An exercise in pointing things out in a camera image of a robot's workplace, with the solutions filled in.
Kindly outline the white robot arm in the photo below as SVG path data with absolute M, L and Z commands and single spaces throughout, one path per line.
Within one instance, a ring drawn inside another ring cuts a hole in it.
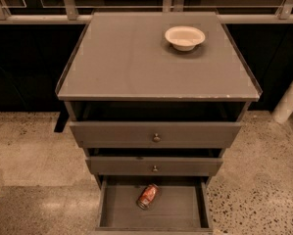
M 272 112 L 272 118 L 278 123 L 285 123 L 293 113 L 293 81 Z

